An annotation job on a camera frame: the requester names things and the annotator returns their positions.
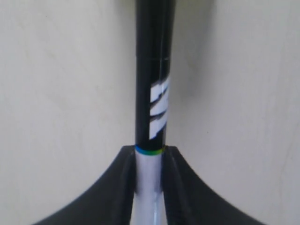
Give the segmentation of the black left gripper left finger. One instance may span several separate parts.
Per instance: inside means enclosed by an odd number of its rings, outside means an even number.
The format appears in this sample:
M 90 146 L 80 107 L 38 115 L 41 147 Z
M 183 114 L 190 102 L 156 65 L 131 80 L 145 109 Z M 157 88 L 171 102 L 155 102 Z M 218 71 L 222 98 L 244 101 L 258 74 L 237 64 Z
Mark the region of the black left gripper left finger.
M 135 186 L 135 149 L 123 146 L 109 168 L 87 191 L 38 224 L 128 225 Z

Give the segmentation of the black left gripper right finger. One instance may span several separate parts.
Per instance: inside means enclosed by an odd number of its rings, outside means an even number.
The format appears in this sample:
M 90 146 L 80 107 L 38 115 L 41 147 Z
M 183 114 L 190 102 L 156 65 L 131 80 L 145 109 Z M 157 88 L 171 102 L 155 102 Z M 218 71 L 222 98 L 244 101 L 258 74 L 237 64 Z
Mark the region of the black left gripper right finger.
M 166 147 L 162 166 L 161 181 L 169 225 L 261 224 L 214 192 L 198 177 L 177 147 Z

